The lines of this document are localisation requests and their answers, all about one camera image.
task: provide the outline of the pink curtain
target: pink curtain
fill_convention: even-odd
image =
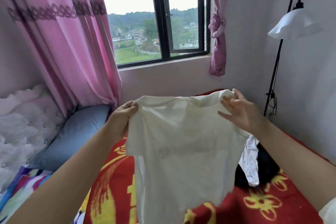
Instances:
[[[212,52],[211,67],[209,73],[215,76],[225,74],[226,66],[226,41],[224,11],[228,0],[213,0],[215,13],[210,19],[209,29],[211,37],[215,38],[215,46]]]
[[[64,114],[78,104],[118,105],[121,80],[104,0],[6,1]]]

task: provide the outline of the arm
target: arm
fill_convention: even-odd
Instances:
[[[258,138],[317,211],[335,198],[336,167],[291,139],[262,116],[254,103],[234,92],[236,99],[221,101],[232,115],[219,115]]]
[[[132,103],[115,110],[106,124],[45,181],[7,223],[72,223],[112,146],[127,133],[128,119],[138,110]]]

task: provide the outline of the hand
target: hand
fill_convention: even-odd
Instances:
[[[133,101],[129,101],[118,107],[106,122],[111,135],[117,140],[123,139],[128,132],[128,120],[138,109],[139,105],[133,105]]]
[[[231,115],[220,111],[218,114],[257,137],[267,129],[269,121],[262,116],[256,104],[247,101],[238,90],[233,89],[233,92],[235,98],[223,97],[221,100],[221,104]]]

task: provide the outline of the blue pillow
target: blue pillow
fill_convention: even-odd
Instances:
[[[109,105],[98,105],[75,112],[29,167],[56,171],[105,124],[109,110]]]

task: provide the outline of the floor lamp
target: floor lamp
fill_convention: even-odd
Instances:
[[[307,14],[303,9],[303,3],[298,0],[292,9],[293,0],[290,1],[288,6],[287,14],[282,17],[279,23],[272,29],[268,35],[275,38],[281,39],[278,49],[278,54],[275,60],[275,66],[273,70],[271,85],[269,86],[269,91],[267,95],[267,101],[264,111],[264,116],[267,114],[267,108],[270,101],[273,99],[274,104],[270,105],[273,109],[273,115],[277,113],[277,97],[274,93],[275,79],[277,77],[279,58],[281,47],[284,39],[295,39],[299,37],[309,36],[322,31],[321,26],[316,23],[312,16]]]

